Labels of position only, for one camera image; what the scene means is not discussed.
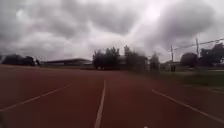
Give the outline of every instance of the sky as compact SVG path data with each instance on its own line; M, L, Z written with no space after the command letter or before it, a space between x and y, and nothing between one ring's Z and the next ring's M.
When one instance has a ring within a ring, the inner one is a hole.
M175 47L224 37L223 0L0 0L0 53L40 60L125 45L171 59ZM175 59L196 48L175 51Z

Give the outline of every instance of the utility pole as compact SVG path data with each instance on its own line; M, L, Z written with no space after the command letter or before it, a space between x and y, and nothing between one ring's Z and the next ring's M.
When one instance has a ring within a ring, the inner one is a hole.
M171 57L172 57L172 62L173 62L173 47L171 45Z
M197 46L197 56L199 57L199 44L198 44L198 38L195 39L196 40L196 46Z

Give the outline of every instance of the treeline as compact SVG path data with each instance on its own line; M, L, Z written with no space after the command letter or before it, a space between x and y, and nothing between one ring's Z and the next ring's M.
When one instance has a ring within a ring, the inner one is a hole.
M39 60L34 60L31 56L23 57L17 54L11 54L6 56L1 56L2 64L8 65L23 65L23 66L35 66L40 65Z
M212 49L201 49L200 57L195 53L185 53L180 60L182 66L214 67L224 62L224 45L216 44Z
M151 69L159 69L159 58L156 54L148 58L131 50L128 46L124 47L124 55L120 55L120 50L114 47L107 48L106 51L97 50L93 54L93 66L101 70L146 70L151 63Z

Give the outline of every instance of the red track surface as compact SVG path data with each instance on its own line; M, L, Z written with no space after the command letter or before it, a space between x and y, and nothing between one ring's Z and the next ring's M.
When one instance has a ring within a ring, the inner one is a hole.
M122 72L0 66L0 109L7 128L94 128L106 81L101 128L223 128L224 95Z

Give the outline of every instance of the white lane line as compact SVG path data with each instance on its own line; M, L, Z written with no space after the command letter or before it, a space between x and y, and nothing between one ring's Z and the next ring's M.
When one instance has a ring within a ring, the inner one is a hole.
M101 97L100 106L99 106L99 109L97 112L97 117L96 117L94 128L100 128L100 123L101 123L101 118L102 118L102 113L103 113L104 99L105 99L105 92L106 92L106 81L104 80L102 97Z
M212 89L212 88L195 88L195 87L192 86L192 85L184 85L184 86L185 86L185 87L188 87L188 88L193 88L193 89L196 89L196 90L199 90L199 91L207 91L207 92L219 93L219 94L224 95L224 92L223 92L223 91L214 90L214 89Z
M154 92L155 94L160 95L160 96L162 96L162 97L165 97L165 98L167 98L167 99L169 99L169 100L172 100L172 101L174 101L174 102L176 102L176 103L178 103L178 104L180 104L180 105L182 105L182 106L184 106L184 107L187 107L187 108L189 108L189 109L191 109L191 110L193 110L193 111L195 111L195 112L198 112L198 113L200 113L200 114L202 114L202 115L204 115L204 116L206 116L206 117L208 117L208 118L210 118L210 119L212 119L212 120L215 120L215 121L217 121L217 122L219 122L219 123L224 124L224 120L223 120L223 119L220 119L220 118L218 118L218 117L215 117L215 116L213 116L213 115L210 115L210 114L208 114L208 113L206 113L206 112L200 111L200 110L198 110L198 109L196 109L196 108L194 108L194 107L192 107L192 106L190 106L190 105L187 105L187 104L182 103L182 102L180 102L180 101L178 101L178 100L175 100L175 99L173 99L173 98L171 98L171 97L169 97L169 96L167 96L167 95L165 95L165 94L162 94L162 93L160 93L160 92L158 92L158 91L152 90L152 92Z
M15 108L15 107L24 105L24 104L29 103L29 102L32 102L32 101L34 101L34 100L37 100L37 99L40 99L40 98L42 98L42 97L48 96L48 95L50 95L50 94L56 93L56 92L61 91L61 90L65 89L65 88L68 88L69 86L70 86L70 85L65 86L65 87L62 87L62 88L59 88L59 89L56 89L56 90L53 90L53 91L50 91L50 92L47 92L47 93L45 93L45 94L42 94L42 95L40 95L40 96L36 96L36 97L34 97L34 98L25 100L25 101L23 101L23 102L14 104L14 105L12 105L12 106L3 108L3 109L0 110L0 112L4 112L4 111L10 110L10 109L13 109L13 108Z

